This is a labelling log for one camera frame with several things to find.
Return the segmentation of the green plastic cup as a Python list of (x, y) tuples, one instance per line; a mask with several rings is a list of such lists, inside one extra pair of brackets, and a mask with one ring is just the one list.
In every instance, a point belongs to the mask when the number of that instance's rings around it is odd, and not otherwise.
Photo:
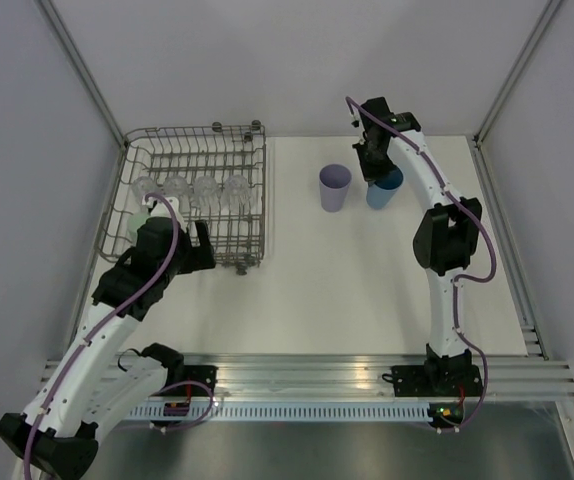
[(146, 224), (150, 218), (148, 211), (136, 212), (128, 215), (127, 218), (127, 238), (132, 245), (135, 245), (138, 237), (138, 230)]

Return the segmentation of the blue plastic cup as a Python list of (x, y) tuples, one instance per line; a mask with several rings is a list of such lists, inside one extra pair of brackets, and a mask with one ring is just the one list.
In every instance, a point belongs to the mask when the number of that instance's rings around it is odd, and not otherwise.
[(367, 205), (374, 210), (385, 208), (403, 182), (402, 171), (399, 168), (395, 168), (384, 177), (370, 183), (366, 193)]

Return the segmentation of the lavender plastic cup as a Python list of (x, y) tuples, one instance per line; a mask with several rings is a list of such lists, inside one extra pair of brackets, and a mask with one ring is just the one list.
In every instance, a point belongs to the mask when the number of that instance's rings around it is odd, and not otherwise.
[(352, 181), (351, 171), (340, 164), (329, 164), (320, 170), (318, 180), (323, 210), (329, 213), (340, 211)]

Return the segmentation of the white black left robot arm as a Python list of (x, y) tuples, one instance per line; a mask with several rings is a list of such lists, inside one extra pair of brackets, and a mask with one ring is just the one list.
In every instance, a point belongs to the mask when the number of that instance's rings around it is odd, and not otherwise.
[(182, 353), (153, 343), (110, 385), (103, 375), (119, 348), (141, 325), (178, 275), (215, 267), (208, 225), (195, 224), (191, 238), (181, 222), (152, 216), (137, 231), (135, 245), (100, 278), (92, 303), (57, 369), (20, 413), (0, 420), (0, 438), (33, 469), (54, 479), (80, 479), (101, 442), (150, 396), (189, 397), (212, 387), (189, 373)]

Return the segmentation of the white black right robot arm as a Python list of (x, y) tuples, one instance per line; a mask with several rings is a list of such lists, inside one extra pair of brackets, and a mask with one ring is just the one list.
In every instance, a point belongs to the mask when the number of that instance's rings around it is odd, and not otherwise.
[(482, 235), (481, 202), (451, 185), (412, 113), (394, 113), (382, 97), (346, 103), (353, 126), (361, 131), (353, 148), (365, 181), (376, 186), (387, 175), (401, 173), (424, 211), (412, 250), (427, 276), (430, 338), (422, 363), (394, 365), (383, 379), (397, 397), (479, 396), (483, 380), (474, 363), (478, 350), (464, 336), (461, 296)]

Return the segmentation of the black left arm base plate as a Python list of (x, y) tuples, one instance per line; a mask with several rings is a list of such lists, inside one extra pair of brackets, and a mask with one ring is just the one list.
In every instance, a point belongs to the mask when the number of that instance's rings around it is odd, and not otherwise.
[(192, 396), (207, 397), (214, 392), (218, 381), (218, 367), (215, 365), (186, 365), (181, 381)]

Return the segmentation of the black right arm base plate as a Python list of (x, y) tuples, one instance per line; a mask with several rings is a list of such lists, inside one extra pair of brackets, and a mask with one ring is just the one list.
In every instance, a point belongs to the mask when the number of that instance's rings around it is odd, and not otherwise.
[(447, 375), (432, 382), (421, 365), (392, 366), (383, 375), (393, 387), (396, 398), (477, 397), (482, 394), (483, 380), (476, 366), (463, 375)]

